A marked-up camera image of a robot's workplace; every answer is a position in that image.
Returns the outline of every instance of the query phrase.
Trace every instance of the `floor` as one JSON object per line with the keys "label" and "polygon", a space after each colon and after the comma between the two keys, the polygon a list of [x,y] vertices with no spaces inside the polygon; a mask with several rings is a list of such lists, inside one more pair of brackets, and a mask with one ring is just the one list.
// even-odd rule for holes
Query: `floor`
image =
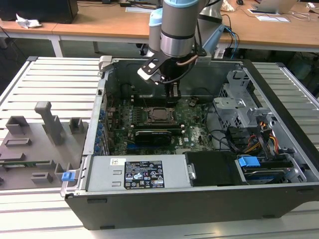
{"label": "floor", "polygon": [[[24,56],[54,57],[51,42],[36,39],[6,39],[8,48],[0,49],[0,93],[25,62]],[[140,57],[139,49],[132,43],[99,42],[99,53],[95,53],[92,42],[63,41],[65,57],[95,57],[112,55],[114,57]],[[226,52],[225,58],[232,55]],[[254,62],[282,62],[310,90],[315,92],[319,85],[319,66],[316,56],[310,53],[284,51],[240,50],[237,58],[245,57]]]}

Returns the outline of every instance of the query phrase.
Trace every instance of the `power supply label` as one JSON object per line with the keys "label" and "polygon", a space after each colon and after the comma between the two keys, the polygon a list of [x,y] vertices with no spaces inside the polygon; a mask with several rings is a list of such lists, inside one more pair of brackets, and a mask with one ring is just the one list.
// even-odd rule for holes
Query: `power supply label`
{"label": "power supply label", "polygon": [[162,162],[125,162],[124,187],[126,189],[164,188]]}

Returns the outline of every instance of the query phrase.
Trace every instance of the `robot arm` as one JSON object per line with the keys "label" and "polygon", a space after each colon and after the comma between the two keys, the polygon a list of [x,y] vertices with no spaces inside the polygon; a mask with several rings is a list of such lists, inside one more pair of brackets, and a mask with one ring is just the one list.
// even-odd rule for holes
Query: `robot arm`
{"label": "robot arm", "polygon": [[221,0],[164,0],[151,15],[150,49],[154,53],[138,70],[145,81],[165,85],[168,102],[178,100],[179,80],[194,66],[197,55],[195,31],[203,8]]}

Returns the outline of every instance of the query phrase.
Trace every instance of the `copper pipe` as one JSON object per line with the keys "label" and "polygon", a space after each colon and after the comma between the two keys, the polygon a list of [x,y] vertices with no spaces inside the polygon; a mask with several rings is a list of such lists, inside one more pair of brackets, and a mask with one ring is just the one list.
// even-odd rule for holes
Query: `copper pipe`
{"label": "copper pipe", "polygon": [[177,62],[176,64],[177,64],[177,66],[185,66],[185,65],[188,65],[188,64],[192,63],[197,58],[198,58],[198,55],[194,55],[191,58],[189,58],[187,61]]}

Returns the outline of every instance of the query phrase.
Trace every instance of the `desk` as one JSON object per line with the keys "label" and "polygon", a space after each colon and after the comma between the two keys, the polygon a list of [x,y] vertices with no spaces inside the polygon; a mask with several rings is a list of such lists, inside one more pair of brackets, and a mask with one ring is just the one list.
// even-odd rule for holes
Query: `desk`
{"label": "desk", "polygon": [[[293,18],[290,14],[284,14],[291,23],[260,21],[247,9],[251,9],[253,0],[245,0],[245,5],[239,6],[236,0],[229,0],[237,10],[235,12],[222,12],[229,15],[232,29],[239,35],[239,48],[260,49],[260,50],[281,50],[281,51],[305,51],[319,52],[319,18],[318,14],[310,13],[314,20],[303,21]],[[298,2],[292,8],[293,11],[308,13],[304,2]],[[227,16],[223,16],[223,23],[229,25]],[[230,44],[231,38],[228,33],[223,33],[219,44],[219,58]]]}
{"label": "desk", "polygon": [[[148,13],[125,12],[125,7],[92,6],[79,3],[79,12],[72,24],[41,23],[43,27],[25,29],[14,21],[0,21],[10,37],[50,40],[57,57],[63,57],[61,40],[96,42],[148,43]],[[0,38],[6,37],[0,30]]]}
{"label": "desk", "polygon": [[[253,0],[245,0],[241,6],[247,14]],[[235,8],[236,0],[230,0]],[[125,12],[124,7],[89,6],[89,3],[80,3],[79,12],[72,24],[43,23],[43,27],[24,29],[15,22],[0,22],[10,37],[48,39],[51,41],[55,55],[63,57],[61,40],[93,41],[95,51],[98,41],[148,43],[149,17],[147,13]],[[308,12],[304,3],[297,3],[293,10]],[[233,30],[240,37],[240,48],[286,51],[319,52],[319,21],[301,21],[289,16],[291,23],[259,21],[255,17],[248,17],[243,11],[222,12],[228,14],[232,21]],[[0,31],[0,37],[6,35]],[[228,33],[221,36],[217,54],[222,57],[223,51],[230,44]]]}

